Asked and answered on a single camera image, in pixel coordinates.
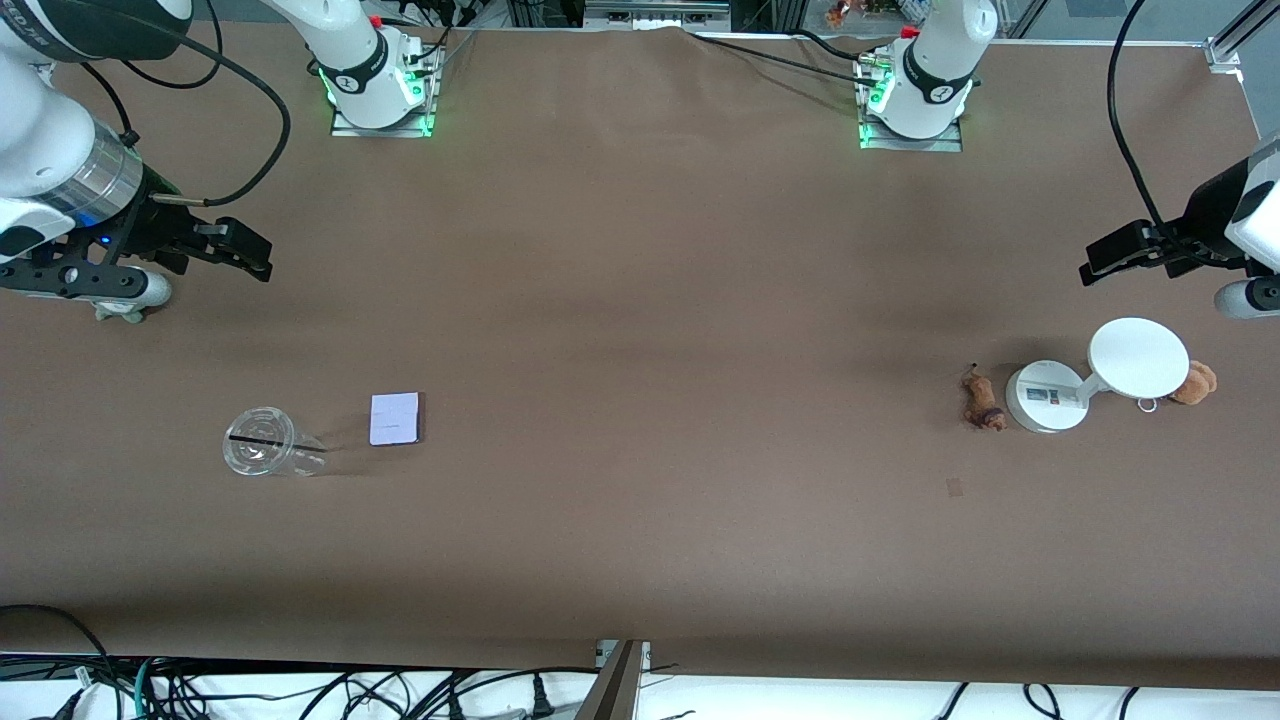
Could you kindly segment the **brown lion statue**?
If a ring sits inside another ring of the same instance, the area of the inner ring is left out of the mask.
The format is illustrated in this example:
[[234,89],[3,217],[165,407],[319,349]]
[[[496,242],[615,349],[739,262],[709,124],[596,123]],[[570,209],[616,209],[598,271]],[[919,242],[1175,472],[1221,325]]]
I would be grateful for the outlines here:
[[970,425],[983,430],[1006,430],[1009,421],[1004,407],[996,397],[991,379],[979,372],[973,363],[961,382],[966,392],[966,405],[963,418]]

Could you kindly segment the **lavender phone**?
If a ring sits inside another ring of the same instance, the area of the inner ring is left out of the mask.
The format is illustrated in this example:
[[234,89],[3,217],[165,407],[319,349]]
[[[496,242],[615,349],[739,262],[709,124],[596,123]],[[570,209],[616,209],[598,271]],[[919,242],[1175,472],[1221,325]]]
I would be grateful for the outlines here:
[[422,439],[422,395],[374,395],[370,401],[367,441],[372,447],[416,445]]

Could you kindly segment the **white round desk lamp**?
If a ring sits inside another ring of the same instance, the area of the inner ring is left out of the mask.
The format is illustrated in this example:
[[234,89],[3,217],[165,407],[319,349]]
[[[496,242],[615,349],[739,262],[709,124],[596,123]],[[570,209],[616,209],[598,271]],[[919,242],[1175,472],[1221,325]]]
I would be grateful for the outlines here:
[[1085,360],[1087,375],[1055,360],[1015,372],[1005,387],[1005,402],[1018,425],[1041,434],[1064,433],[1087,419],[1097,395],[1156,404],[1190,374],[1190,355],[1181,338],[1139,316],[1123,316],[1098,328]]

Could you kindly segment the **black straw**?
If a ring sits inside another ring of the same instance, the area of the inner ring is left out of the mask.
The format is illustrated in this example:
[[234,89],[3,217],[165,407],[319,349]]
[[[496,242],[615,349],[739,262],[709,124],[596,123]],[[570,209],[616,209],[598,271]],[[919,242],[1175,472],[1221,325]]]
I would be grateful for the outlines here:
[[247,443],[247,445],[261,445],[261,446],[284,448],[285,451],[301,450],[301,451],[305,451],[305,452],[314,452],[314,454],[326,454],[328,452],[328,448],[317,447],[317,446],[311,446],[311,445],[297,445],[294,441],[285,442],[285,441],[278,441],[278,439],[265,439],[265,438],[257,438],[257,437],[250,437],[250,436],[238,436],[238,434],[230,434],[230,436],[227,436],[227,438],[230,439],[230,441],[234,441],[234,442],[241,442],[241,443]]

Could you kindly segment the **clear plastic cup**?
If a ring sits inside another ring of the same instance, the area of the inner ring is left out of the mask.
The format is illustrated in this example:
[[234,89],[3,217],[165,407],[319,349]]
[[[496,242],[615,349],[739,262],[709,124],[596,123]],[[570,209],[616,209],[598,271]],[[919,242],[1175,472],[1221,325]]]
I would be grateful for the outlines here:
[[221,455],[242,477],[315,477],[329,448],[279,407],[253,407],[227,428]]

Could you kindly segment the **grey device box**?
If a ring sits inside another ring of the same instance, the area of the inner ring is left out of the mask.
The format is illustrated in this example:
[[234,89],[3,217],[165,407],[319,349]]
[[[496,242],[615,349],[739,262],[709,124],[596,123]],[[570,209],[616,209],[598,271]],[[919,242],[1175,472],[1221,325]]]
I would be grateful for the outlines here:
[[731,32],[728,0],[584,0],[584,29]]

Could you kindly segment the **grey metal beam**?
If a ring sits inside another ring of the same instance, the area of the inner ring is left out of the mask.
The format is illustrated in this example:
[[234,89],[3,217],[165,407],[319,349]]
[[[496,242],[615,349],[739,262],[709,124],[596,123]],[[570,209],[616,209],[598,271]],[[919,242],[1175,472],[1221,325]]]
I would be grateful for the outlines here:
[[640,669],[640,642],[621,641],[599,670],[573,720],[635,720],[640,680],[645,674]]

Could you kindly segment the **brown teddy bear keychain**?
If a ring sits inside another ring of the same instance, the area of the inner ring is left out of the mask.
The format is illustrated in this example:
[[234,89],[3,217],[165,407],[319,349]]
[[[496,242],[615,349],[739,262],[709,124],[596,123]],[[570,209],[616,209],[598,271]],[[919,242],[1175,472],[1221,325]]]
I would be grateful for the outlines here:
[[1138,398],[1135,405],[1143,413],[1155,413],[1161,402],[1194,406],[1210,397],[1219,387],[1215,372],[1206,364],[1190,360],[1184,382],[1162,398]]

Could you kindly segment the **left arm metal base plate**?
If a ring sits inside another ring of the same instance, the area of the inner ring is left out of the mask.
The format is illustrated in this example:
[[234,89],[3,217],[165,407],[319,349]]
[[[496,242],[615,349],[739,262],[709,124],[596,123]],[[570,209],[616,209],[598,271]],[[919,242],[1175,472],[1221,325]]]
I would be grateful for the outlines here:
[[864,53],[854,63],[858,79],[869,79],[856,90],[858,143],[863,150],[960,152],[961,101],[927,101],[910,79],[899,73],[897,58]]

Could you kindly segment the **aluminium frame corner post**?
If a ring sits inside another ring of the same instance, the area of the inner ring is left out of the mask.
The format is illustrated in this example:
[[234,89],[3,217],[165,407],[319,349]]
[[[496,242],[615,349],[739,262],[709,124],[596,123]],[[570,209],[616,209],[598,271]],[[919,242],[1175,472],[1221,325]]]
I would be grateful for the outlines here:
[[1203,45],[1204,58],[1215,74],[1230,74],[1240,67],[1239,51],[1272,20],[1280,18],[1280,0],[1249,0],[1216,35]]

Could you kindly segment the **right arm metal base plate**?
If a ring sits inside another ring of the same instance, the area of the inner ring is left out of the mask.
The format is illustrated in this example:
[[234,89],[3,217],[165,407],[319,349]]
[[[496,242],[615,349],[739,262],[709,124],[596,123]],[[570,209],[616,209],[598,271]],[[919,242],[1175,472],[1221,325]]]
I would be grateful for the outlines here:
[[390,27],[379,31],[385,44],[378,70],[353,76],[320,65],[333,106],[335,137],[426,138],[433,135],[443,72],[443,51]]

